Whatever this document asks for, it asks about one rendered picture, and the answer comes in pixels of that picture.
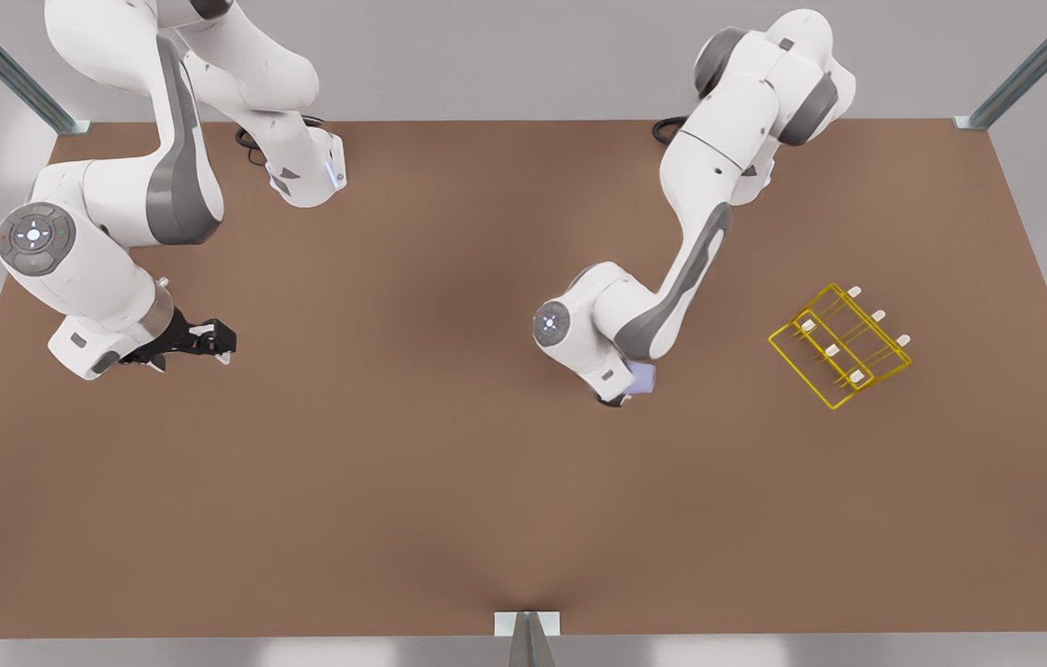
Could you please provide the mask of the silver frame post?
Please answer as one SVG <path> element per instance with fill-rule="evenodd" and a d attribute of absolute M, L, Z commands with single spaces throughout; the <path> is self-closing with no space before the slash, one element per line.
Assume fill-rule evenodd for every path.
<path fill-rule="evenodd" d="M 559 612 L 495 612 L 494 637 L 511 638 L 508 667 L 556 667 L 549 637 L 561 633 Z"/>
<path fill-rule="evenodd" d="M 1047 37 L 968 115 L 952 118 L 959 131 L 985 132 L 1047 73 Z"/>
<path fill-rule="evenodd" d="M 0 80 L 12 93 L 30 108 L 58 135 L 85 135 L 92 127 L 88 120 L 76 120 L 55 98 L 38 84 L 15 58 L 0 44 Z"/>

